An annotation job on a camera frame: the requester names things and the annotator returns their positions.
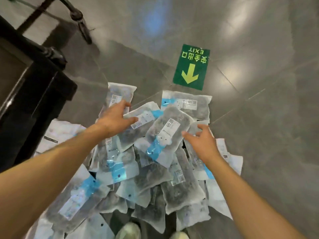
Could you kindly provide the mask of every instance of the person's left hand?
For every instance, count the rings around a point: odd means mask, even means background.
[[[101,135],[101,139],[123,132],[128,126],[138,121],[137,117],[123,118],[123,111],[127,106],[131,106],[131,104],[122,99],[119,103],[108,108],[90,128],[94,128]]]

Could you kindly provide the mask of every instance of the yellow arrow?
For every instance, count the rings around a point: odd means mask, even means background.
[[[187,75],[185,74],[184,71],[181,72],[181,76],[183,76],[184,80],[186,81],[187,84],[195,81],[198,79],[198,75],[193,76],[195,70],[195,65],[194,64],[189,64],[188,72]]]

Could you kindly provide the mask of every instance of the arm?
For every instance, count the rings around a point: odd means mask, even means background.
[[[207,125],[192,136],[183,132],[198,157],[213,173],[240,233],[246,239],[305,239],[284,217],[261,198],[221,157]]]
[[[125,130],[137,118],[123,119],[125,100],[110,107],[97,123],[52,150],[0,174],[0,234],[21,238],[71,180],[89,152]]]

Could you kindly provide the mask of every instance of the green floor sticker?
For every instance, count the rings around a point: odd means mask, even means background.
[[[210,51],[184,44],[178,60],[173,82],[202,90]]]

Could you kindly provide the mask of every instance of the white shoe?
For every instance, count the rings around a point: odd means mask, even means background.
[[[189,239],[188,235],[185,232],[177,231],[169,239]]]
[[[117,233],[115,239],[141,239],[141,230],[137,224],[128,222]]]

